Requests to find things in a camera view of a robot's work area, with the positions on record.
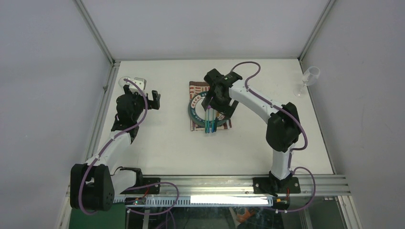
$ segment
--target robotic arm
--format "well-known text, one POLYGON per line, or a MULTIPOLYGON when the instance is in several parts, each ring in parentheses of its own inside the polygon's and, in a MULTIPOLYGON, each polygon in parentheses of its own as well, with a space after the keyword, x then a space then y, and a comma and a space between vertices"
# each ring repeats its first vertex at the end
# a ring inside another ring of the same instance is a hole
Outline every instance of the robotic arm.
POLYGON ((273 105, 263 102, 247 91, 245 80, 234 72, 222 75, 216 69, 212 69, 204 80, 210 85, 210 90, 202 102, 204 109, 210 105, 219 113, 230 118, 238 103, 242 103, 267 124, 266 141, 273 148, 273 165, 269 178, 273 183, 273 191, 278 192, 292 177, 289 170, 290 150, 298 141, 301 131, 291 118, 275 109, 274 105, 282 107, 299 121, 297 108, 292 103, 283 105, 261 95, 271 101, 273 105))
MULTIPOLYGON (((144 90, 146 81, 144 79, 131 79, 135 84, 144 90)), ((139 116, 144 109, 160 108, 160 94, 152 91, 153 100, 148 99, 145 104, 142 95, 128 83, 123 84, 124 94, 117 98, 117 115, 111 129, 108 141, 113 141, 107 146, 101 156, 98 154, 88 159, 84 164, 75 164, 70 175, 70 205, 73 208, 79 207, 79 188, 85 171, 95 160, 83 187, 83 207, 92 210, 107 211, 111 208, 115 192, 121 193, 128 187, 142 186, 143 178, 140 168, 118 167, 118 158, 132 144, 138 134, 139 126, 126 131, 115 137, 118 133, 137 124, 139 116)))

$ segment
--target gray wall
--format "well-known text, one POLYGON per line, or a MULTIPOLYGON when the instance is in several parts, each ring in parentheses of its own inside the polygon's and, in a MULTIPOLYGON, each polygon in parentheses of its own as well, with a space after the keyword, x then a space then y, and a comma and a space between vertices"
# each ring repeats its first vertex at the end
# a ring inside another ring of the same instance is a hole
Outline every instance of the gray wall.
POLYGON ((328 0, 83 0, 116 59, 298 57, 328 0))
POLYGON ((0 2, 0 228, 55 226, 108 69, 73 1, 0 2))
POLYGON ((316 111, 364 228, 405 226, 405 1, 338 0, 304 59, 316 111))

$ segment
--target tabletop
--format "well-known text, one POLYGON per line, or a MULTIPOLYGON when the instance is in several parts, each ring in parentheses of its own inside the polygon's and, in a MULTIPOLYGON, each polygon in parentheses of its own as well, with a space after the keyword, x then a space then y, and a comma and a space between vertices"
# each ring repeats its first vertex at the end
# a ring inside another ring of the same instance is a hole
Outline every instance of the tabletop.
MULTIPOLYGON (((147 80, 145 92, 161 94, 160 109, 149 110, 145 121, 119 165, 139 167, 148 175, 256 175, 268 174, 272 149, 266 141, 266 123, 239 104, 232 116, 232 128, 214 134, 190 131, 187 112, 189 81, 203 82, 216 68, 226 74, 245 60, 164 60, 121 62, 109 102, 98 149, 108 140, 116 112, 116 99, 123 89, 121 77, 147 80)), ((292 168, 303 166, 313 174, 333 174, 329 157, 309 95, 298 98, 293 90, 302 83, 297 59, 254 60, 261 72, 249 81, 250 87, 283 104, 292 102, 308 136, 308 148, 292 157, 292 168)), ((257 70, 253 64, 240 65, 235 72, 244 79, 257 70)), ((304 145, 302 134, 296 147, 304 145)))

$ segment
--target glass base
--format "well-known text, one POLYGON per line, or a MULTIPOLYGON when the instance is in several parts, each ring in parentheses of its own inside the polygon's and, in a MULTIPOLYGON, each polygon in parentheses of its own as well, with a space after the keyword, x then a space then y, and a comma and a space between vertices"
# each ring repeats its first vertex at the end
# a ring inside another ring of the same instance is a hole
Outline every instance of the glass base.
POLYGON ((296 88, 296 89, 294 89, 293 92, 294 92, 294 95, 298 98, 303 98, 308 94, 307 87, 296 88))

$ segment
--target wine glass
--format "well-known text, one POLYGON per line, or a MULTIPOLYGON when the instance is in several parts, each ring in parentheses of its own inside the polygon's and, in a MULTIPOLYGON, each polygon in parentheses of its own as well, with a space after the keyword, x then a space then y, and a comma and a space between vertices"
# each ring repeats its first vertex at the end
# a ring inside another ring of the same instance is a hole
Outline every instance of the wine glass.
POLYGON ((319 78, 320 70, 315 66, 309 67, 302 75, 302 86, 294 89, 294 94, 296 97, 302 98, 306 95, 305 87, 313 85, 319 78))

